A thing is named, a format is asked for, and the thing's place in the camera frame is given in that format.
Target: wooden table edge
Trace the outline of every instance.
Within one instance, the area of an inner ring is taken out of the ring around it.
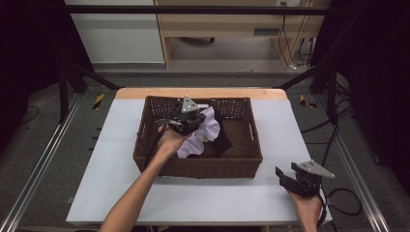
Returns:
[[[256,100],[287,100],[282,89],[264,88],[122,88],[115,100],[145,99],[147,96],[182,98],[251,98]]]

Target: table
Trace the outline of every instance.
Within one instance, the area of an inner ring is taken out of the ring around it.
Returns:
[[[275,167],[294,177],[290,162],[310,160],[290,101],[277,89],[125,88],[113,101],[67,222],[101,223],[140,174],[132,159],[147,95],[250,97],[263,161],[254,179],[158,177],[136,225],[279,225],[297,223]]]

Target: white tabletop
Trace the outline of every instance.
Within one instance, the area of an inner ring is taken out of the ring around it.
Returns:
[[[289,100],[251,100],[263,161],[254,179],[158,177],[136,224],[267,225],[297,222],[275,167],[310,160]],[[132,153],[144,100],[114,100],[67,217],[101,223],[140,174]],[[331,220],[328,213],[325,221]]]

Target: human hand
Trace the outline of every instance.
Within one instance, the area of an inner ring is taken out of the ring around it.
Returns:
[[[302,198],[301,196],[287,190],[295,203],[296,214],[299,222],[305,232],[317,231],[317,221],[319,220],[322,202],[318,195],[311,198]]]
[[[175,130],[172,130],[167,126],[165,132],[163,133],[160,141],[158,142],[158,150],[161,151],[161,154],[165,154],[166,158],[169,159],[173,154],[175,154],[184,141],[190,137],[190,134],[183,136]]]

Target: wicker basket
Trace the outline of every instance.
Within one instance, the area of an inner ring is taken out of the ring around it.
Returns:
[[[210,142],[194,159],[171,157],[160,176],[190,178],[254,178],[262,162],[259,140],[249,98],[193,99],[220,111],[223,128],[232,146],[218,158]],[[142,171],[151,145],[158,133],[155,121],[166,118],[177,98],[148,96],[142,111],[133,159]]]

